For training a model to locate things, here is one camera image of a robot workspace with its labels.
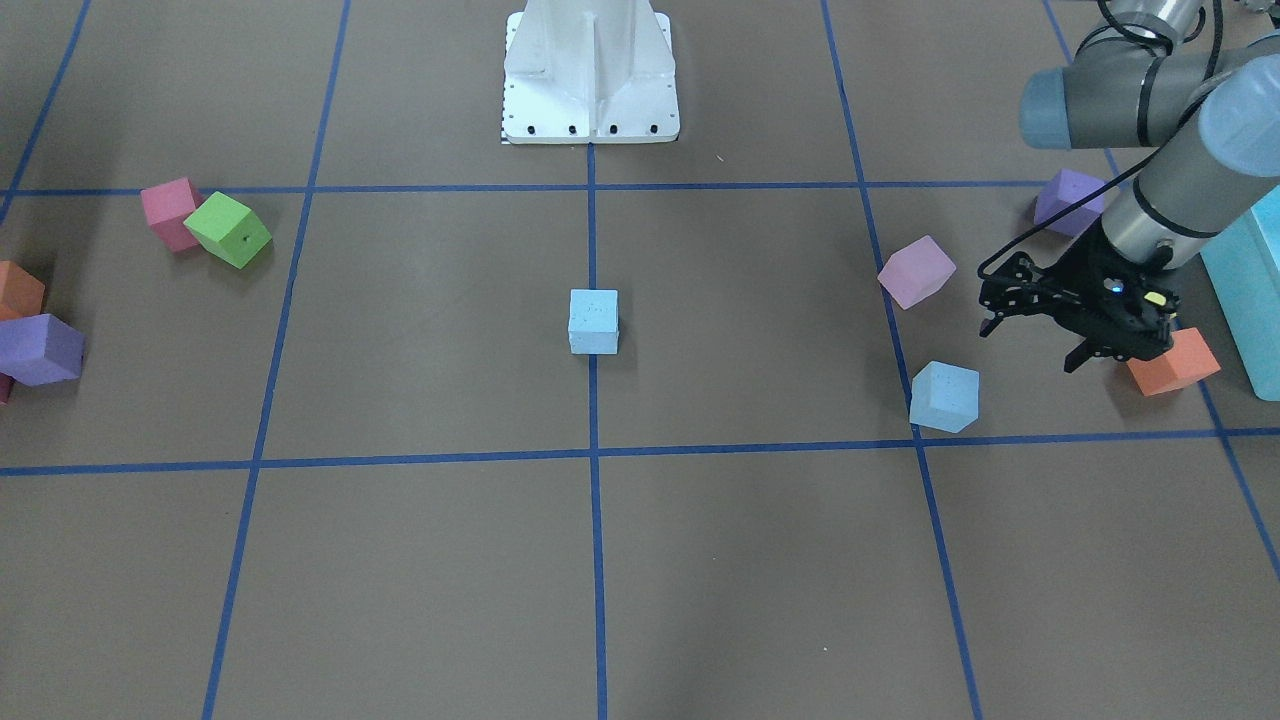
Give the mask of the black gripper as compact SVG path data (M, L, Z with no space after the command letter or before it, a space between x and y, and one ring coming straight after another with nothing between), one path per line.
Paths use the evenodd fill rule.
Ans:
M1082 340L1064 356L1068 374L1094 357L1153 360L1172 347L1172 319L1181 304L1164 284L1171 260L1172 246L1162 241L1148 260L1133 263L1094 225L1050 266L1023 251L993 272L982 264L979 304L987 313L980 338L1010 316L1046 315Z

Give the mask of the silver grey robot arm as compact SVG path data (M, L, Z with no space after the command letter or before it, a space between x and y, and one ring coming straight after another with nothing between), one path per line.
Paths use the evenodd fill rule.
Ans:
M1169 278L1277 187L1277 33L1181 50L1201 1L1102 1L1073 63L1032 76L1020 131L1034 149L1148 149L1117 197L1039 266L1019 240L986 259L979 334L1048 316L1079 338L1065 372L1094 357L1149 361L1174 345Z

